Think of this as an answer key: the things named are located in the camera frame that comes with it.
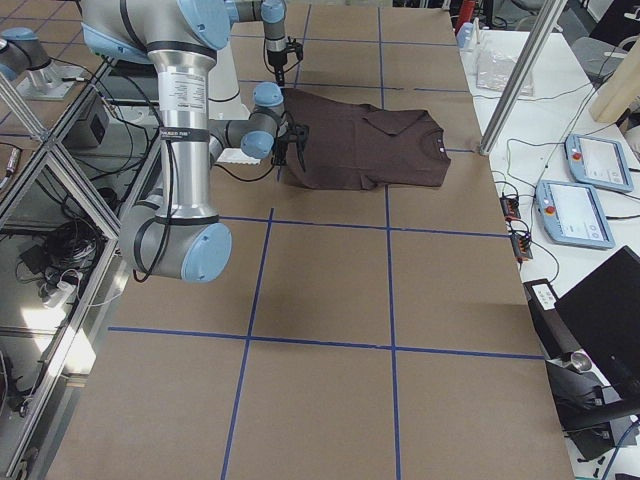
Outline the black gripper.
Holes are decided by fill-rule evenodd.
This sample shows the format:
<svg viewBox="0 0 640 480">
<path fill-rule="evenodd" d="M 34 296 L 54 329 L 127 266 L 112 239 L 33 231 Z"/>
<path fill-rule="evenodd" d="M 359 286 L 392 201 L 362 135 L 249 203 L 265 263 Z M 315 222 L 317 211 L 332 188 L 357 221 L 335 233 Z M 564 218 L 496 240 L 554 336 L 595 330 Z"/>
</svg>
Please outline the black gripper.
<svg viewBox="0 0 640 480">
<path fill-rule="evenodd" d="M 273 146 L 274 156 L 271 159 L 273 166 L 281 167 L 285 165 L 285 157 L 287 155 L 290 135 L 285 133 L 279 136 Z"/>
<path fill-rule="evenodd" d="M 279 87 L 285 86 L 285 71 L 284 66 L 286 65 L 286 51 L 285 50 L 267 50 L 267 63 L 268 65 L 274 69 L 274 76 L 276 80 L 276 84 Z"/>
</svg>

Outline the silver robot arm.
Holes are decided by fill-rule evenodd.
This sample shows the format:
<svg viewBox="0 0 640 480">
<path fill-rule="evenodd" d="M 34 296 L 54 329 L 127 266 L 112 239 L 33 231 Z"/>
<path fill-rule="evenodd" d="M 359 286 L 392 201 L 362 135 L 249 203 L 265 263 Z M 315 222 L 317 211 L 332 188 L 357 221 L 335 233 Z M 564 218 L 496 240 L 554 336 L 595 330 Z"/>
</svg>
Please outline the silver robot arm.
<svg viewBox="0 0 640 480">
<path fill-rule="evenodd" d="M 266 63 L 275 82 L 285 85 L 288 43 L 285 33 L 286 3 L 281 0 L 225 1 L 231 23 L 261 22 L 264 32 Z"/>
<path fill-rule="evenodd" d="M 150 276 L 204 283 L 224 270 L 229 228 L 210 198 L 210 170 L 228 147 L 267 157 L 289 130 L 280 86 L 262 82 L 242 120 L 209 114 L 209 74 L 236 23 L 260 21 L 276 68 L 287 61 L 282 1 L 84 1 L 89 49 L 154 66 L 158 79 L 162 177 L 122 221 L 119 247 L 138 282 Z"/>
</svg>

